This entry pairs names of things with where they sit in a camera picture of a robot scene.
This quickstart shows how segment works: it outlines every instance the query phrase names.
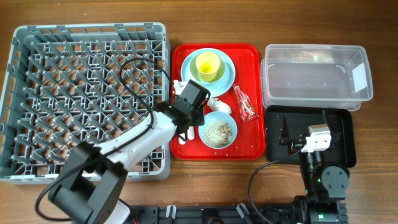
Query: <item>clear plastic storage box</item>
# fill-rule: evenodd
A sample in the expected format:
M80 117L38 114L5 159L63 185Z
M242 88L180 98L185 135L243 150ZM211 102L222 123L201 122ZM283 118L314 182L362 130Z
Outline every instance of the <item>clear plastic storage box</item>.
M361 46L271 44L261 76L265 107L358 110L373 97L369 62Z

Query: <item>food in bowl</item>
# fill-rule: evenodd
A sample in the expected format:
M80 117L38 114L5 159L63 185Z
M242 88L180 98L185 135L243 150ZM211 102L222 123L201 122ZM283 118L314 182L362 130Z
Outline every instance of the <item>food in bowl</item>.
M222 147L229 143L232 132L228 122L222 120L212 121L204 130L203 137L211 147Z

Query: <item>plastic bag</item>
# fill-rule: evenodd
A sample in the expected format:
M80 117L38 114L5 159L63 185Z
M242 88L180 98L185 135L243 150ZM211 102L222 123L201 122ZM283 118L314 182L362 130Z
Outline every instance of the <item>plastic bag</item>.
M220 111L226 114L232 113L231 108L226 103L219 100L218 98L210 97L209 101L207 102L207 105L210 107L212 111Z
M234 84L233 88L238 99L239 112L243 121L246 122L258 118L259 115L254 111L250 98L242 92L238 84Z

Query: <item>red packet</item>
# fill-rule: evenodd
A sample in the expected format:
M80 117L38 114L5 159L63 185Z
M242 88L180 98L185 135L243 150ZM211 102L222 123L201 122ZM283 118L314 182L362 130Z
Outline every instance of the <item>red packet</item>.
M242 92L238 84L234 84L236 97L239 103L239 112L244 122L258 118L258 114L254 111L253 105L251 104L250 98Z

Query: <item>sticker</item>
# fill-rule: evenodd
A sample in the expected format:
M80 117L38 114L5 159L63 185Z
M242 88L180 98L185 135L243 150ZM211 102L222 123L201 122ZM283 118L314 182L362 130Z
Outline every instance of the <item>sticker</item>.
M358 65L356 68L353 69L353 78L354 78L355 93L368 87L368 83L366 81L366 71L364 63Z

